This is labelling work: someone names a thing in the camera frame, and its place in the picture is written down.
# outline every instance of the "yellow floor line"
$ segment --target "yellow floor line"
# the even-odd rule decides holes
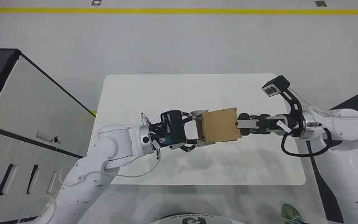
[[[358,10],[260,8],[0,8],[0,13],[358,15]]]

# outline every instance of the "metal cabinet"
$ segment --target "metal cabinet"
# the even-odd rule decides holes
[[[87,154],[95,116],[17,49],[0,49],[0,223],[55,196]],[[38,216],[39,199],[23,218]]]

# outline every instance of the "cardboard box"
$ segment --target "cardboard box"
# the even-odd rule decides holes
[[[197,136],[207,143],[236,141],[241,138],[236,121],[236,108],[203,113],[195,120]]]

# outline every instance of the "white tabletop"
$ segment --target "white tabletop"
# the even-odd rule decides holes
[[[140,125],[140,113],[152,123],[168,110],[237,107],[250,115],[286,113],[281,96],[268,97],[261,87],[274,74],[170,74],[110,75],[105,79],[91,146],[97,130],[104,125]],[[188,138],[197,137],[195,122],[186,126]],[[302,185],[305,175],[300,158],[281,151],[281,136],[250,134],[235,142],[217,143],[187,153],[181,149],[162,149],[158,167],[141,178],[116,177],[112,184],[140,185]],[[286,149],[298,153],[295,141],[288,138]],[[156,163],[147,155],[121,167],[119,173],[139,175]]]

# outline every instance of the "shoe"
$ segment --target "shoe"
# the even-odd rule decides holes
[[[290,204],[284,204],[281,209],[282,217],[299,223],[304,223],[300,213]]]

